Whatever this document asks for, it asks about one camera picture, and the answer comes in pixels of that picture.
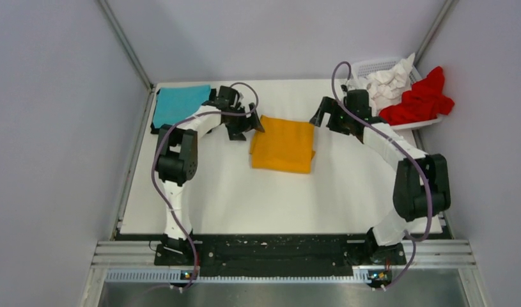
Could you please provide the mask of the yellow t shirt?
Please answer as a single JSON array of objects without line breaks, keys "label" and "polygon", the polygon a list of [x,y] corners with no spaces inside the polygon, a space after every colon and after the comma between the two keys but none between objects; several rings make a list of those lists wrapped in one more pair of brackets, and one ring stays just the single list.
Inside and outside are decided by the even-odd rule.
[{"label": "yellow t shirt", "polygon": [[251,166],[288,173],[309,174],[315,151],[314,127],[296,122],[262,116],[263,132],[255,132],[249,149]]}]

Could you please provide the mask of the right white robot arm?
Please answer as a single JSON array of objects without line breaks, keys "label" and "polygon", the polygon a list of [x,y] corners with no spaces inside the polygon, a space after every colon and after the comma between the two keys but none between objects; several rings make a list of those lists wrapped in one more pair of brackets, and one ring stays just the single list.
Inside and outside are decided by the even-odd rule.
[{"label": "right white robot arm", "polygon": [[368,230],[364,256],[373,264],[382,263],[390,248],[403,238],[417,241],[407,225],[426,218],[421,238],[428,236],[432,219],[451,204],[447,160],[412,146],[378,116],[373,116],[366,90],[347,90],[342,100],[323,97],[309,122],[259,116],[254,104],[245,118],[245,129],[254,130],[249,153],[251,166],[289,173],[309,174],[315,156],[313,130],[329,115],[327,128],[356,137],[370,147],[396,172],[393,208]]}]

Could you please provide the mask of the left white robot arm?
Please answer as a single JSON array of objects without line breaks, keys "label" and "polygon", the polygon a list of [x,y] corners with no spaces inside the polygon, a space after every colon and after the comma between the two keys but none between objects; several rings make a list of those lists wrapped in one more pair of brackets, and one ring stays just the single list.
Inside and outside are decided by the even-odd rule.
[{"label": "left white robot arm", "polygon": [[166,225],[162,245],[178,264],[187,264],[195,253],[192,225],[183,206],[183,190],[198,169],[198,143],[206,134],[224,126],[232,141],[245,141],[250,130],[264,131],[258,113],[259,96],[243,105],[236,83],[212,89],[208,100],[179,122],[163,125],[151,169],[151,180],[166,206]]}]

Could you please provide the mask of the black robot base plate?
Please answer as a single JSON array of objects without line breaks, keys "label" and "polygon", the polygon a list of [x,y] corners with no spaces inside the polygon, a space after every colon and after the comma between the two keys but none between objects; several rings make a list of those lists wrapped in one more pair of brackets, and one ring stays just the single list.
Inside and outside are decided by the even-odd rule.
[{"label": "black robot base plate", "polygon": [[193,266],[201,277],[350,277],[358,265],[407,262],[403,245],[377,246],[372,234],[193,235],[195,253],[157,246],[154,264]]}]

